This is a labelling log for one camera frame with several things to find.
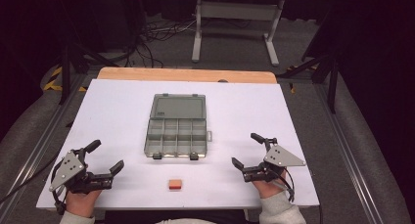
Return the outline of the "person's dark clothing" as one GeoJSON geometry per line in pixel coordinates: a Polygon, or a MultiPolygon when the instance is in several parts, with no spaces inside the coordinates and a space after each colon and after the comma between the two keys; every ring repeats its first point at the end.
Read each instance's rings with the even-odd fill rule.
{"type": "Polygon", "coordinates": [[[163,220],[192,218],[215,224],[246,224],[245,213],[231,210],[122,210],[107,211],[105,224],[156,224],[163,220]]]}

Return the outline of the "black stand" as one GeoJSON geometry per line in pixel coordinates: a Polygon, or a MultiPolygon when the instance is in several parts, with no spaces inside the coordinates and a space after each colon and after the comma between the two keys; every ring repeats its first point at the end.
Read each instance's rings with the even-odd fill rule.
{"type": "Polygon", "coordinates": [[[337,90],[337,81],[339,68],[334,55],[323,55],[314,59],[311,59],[298,67],[288,68],[286,72],[277,74],[278,79],[292,78],[295,75],[315,67],[310,80],[312,83],[321,84],[324,82],[327,76],[329,76],[329,87],[327,93],[327,105],[331,113],[335,113],[335,97],[337,90]]]}
{"type": "Polygon", "coordinates": [[[71,92],[70,82],[70,68],[73,67],[76,73],[85,74],[89,65],[86,61],[85,55],[91,57],[93,60],[103,65],[104,67],[115,67],[115,64],[107,60],[100,54],[73,42],[63,46],[62,49],[62,94],[60,104],[62,105],[68,98],[71,92]]]}

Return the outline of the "person's left hand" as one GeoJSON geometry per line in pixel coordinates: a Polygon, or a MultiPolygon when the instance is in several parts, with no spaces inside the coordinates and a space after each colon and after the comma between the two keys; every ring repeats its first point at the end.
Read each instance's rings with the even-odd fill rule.
{"type": "Polygon", "coordinates": [[[94,212],[95,202],[100,195],[100,191],[93,191],[89,194],[68,192],[66,198],[67,211],[74,215],[90,218],[94,212]]]}

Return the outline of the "white board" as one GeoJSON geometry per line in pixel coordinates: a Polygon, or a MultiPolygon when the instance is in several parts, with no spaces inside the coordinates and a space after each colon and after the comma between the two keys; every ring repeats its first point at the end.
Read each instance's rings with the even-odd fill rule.
{"type": "Polygon", "coordinates": [[[90,171],[106,173],[116,162],[124,161],[112,188],[99,197],[99,208],[255,208],[260,205],[256,189],[231,162],[233,157],[246,166],[262,161],[265,148],[251,138],[252,133],[276,138],[289,152],[303,155],[277,84],[95,79],[62,151],[100,140],[100,147],[86,157],[90,171]],[[153,99],[162,93],[206,96],[207,129],[212,134],[206,157],[191,161],[145,156],[153,99]],[[171,179],[181,179],[182,188],[170,190],[171,179]]]}

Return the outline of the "aluminium rail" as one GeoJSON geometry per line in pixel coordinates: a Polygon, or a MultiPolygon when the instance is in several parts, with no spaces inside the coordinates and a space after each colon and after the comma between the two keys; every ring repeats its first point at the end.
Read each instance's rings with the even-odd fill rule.
{"type": "Polygon", "coordinates": [[[0,224],[43,214],[36,208],[39,194],[84,97],[79,88],[89,83],[86,74],[73,76],[64,101],[60,91],[45,91],[0,141],[0,224]]]}
{"type": "Polygon", "coordinates": [[[315,92],[321,105],[327,115],[332,130],[334,131],[337,145],[340,150],[341,157],[346,166],[347,173],[350,177],[351,183],[360,200],[365,215],[370,224],[384,224],[384,220],[380,215],[379,209],[376,206],[372,194],[368,188],[366,180],[358,166],[355,156],[350,148],[345,132],[343,131],[337,116],[332,113],[329,104],[327,103],[325,88],[317,84],[314,86],[315,92]]]}

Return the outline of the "clear grey compartment box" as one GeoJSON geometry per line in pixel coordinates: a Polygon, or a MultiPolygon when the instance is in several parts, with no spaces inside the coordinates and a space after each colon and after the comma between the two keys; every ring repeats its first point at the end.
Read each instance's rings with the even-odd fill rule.
{"type": "Polygon", "coordinates": [[[206,96],[156,94],[148,121],[144,153],[152,159],[187,157],[208,152],[206,96]]]}

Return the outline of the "white metal table frame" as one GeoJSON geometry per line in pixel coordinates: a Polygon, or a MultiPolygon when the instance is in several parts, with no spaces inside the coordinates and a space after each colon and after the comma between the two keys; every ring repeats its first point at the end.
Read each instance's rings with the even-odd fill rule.
{"type": "Polygon", "coordinates": [[[285,5],[279,0],[275,5],[256,5],[229,2],[210,2],[197,0],[196,4],[196,32],[193,45],[192,62],[200,60],[202,47],[202,18],[235,19],[251,21],[270,21],[270,28],[263,34],[263,40],[268,52],[270,63],[277,67],[279,59],[274,47],[274,35],[285,5]]]}

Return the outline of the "yellow black hazard tape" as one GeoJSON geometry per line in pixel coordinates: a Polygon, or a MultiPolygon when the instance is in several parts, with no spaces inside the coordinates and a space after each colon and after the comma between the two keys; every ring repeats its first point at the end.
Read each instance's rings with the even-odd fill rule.
{"type": "MultiPolygon", "coordinates": [[[[72,84],[75,82],[75,74],[71,74],[69,76],[69,88],[71,88],[72,84]]],[[[78,92],[86,92],[88,86],[82,84],[81,81],[80,86],[77,88],[78,92]]],[[[63,67],[56,67],[50,74],[49,79],[47,80],[46,84],[43,87],[44,91],[60,91],[64,90],[64,76],[63,76],[63,67]]]]}
{"type": "MultiPolygon", "coordinates": [[[[297,66],[289,66],[288,68],[287,68],[287,70],[294,70],[294,69],[296,69],[297,68],[297,66]]],[[[307,69],[306,69],[306,71],[310,71],[310,72],[314,72],[314,71],[316,71],[317,70],[317,66],[312,66],[312,67],[308,67],[307,69]]],[[[289,83],[289,87],[290,87],[290,91],[291,91],[291,93],[292,94],[296,94],[296,88],[295,88],[295,86],[294,86],[294,83],[289,83]]]]}

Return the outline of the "person's right hand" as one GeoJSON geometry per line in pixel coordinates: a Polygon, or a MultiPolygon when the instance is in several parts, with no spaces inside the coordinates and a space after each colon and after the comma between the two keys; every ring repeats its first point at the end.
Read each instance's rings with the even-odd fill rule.
{"type": "Polygon", "coordinates": [[[253,185],[258,190],[261,199],[268,199],[285,191],[285,184],[280,178],[272,182],[253,181],[253,185]]]}

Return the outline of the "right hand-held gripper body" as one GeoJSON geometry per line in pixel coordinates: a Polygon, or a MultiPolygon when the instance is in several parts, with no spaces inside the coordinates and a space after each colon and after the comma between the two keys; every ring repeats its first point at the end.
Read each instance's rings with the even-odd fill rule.
{"type": "Polygon", "coordinates": [[[264,138],[266,154],[258,166],[244,167],[243,177],[246,182],[270,182],[281,178],[288,166],[305,166],[305,161],[281,147],[276,138],[264,138]]]}

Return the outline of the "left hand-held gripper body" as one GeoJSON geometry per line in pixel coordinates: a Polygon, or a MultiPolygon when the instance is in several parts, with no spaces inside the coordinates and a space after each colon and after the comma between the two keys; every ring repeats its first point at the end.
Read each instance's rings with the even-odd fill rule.
{"type": "Polygon", "coordinates": [[[86,151],[70,150],[56,166],[56,171],[49,187],[50,192],[56,192],[65,187],[74,194],[90,193],[98,190],[108,190],[112,187],[112,174],[98,174],[87,171],[85,162],[86,151]]]}

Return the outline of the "black device with red light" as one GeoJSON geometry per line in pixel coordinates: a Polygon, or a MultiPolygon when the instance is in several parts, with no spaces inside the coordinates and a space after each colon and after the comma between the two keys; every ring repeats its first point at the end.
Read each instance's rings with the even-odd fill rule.
{"type": "Polygon", "coordinates": [[[133,34],[143,33],[146,18],[143,12],[141,0],[122,0],[127,24],[133,34]]]}

